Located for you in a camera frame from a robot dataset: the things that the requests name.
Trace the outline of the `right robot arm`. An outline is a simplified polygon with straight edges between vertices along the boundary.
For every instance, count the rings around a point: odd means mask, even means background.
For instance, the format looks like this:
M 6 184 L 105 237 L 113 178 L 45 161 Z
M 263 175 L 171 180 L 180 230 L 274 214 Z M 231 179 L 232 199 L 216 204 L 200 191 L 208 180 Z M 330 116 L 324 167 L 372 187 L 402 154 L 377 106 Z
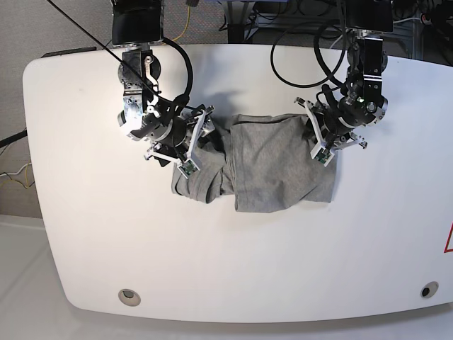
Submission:
M 124 47 L 118 78 L 123 85 L 123 110 L 118 116 L 120 129 L 134 141 L 149 142 L 145 159 L 156 159 L 161 166 L 175 164 L 182 175 L 201 169 L 195 148 L 201 138 L 214 131 L 210 119 L 213 107 L 190 108 L 193 66 L 187 53 L 164 37 L 162 1 L 113 1 L 112 44 Z M 151 45 L 167 43 L 183 58 L 188 78 L 182 94 L 165 99 L 159 89 L 161 63 Z

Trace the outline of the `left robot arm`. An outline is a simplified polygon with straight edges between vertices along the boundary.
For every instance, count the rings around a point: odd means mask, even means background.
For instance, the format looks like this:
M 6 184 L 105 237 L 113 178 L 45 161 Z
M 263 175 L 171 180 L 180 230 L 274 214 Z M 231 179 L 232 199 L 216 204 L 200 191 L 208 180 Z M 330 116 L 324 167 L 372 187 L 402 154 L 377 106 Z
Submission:
M 337 1 L 338 18 L 323 23 L 314 36 L 316 61 L 326 75 L 311 86 L 320 86 L 324 100 L 296 98 L 308 117 L 309 137 L 315 145 L 311 158 L 327 166 L 339 150 L 359 145 L 364 137 L 355 134 L 359 126 L 376 125 L 385 116 L 387 99 L 382 95 L 382 74 L 388 57 L 382 34 L 393 30 L 391 1 Z M 327 27 L 339 23 L 342 60 L 348 61 L 345 81 L 336 79 L 338 67 L 329 69 L 323 60 L 319 40 Z

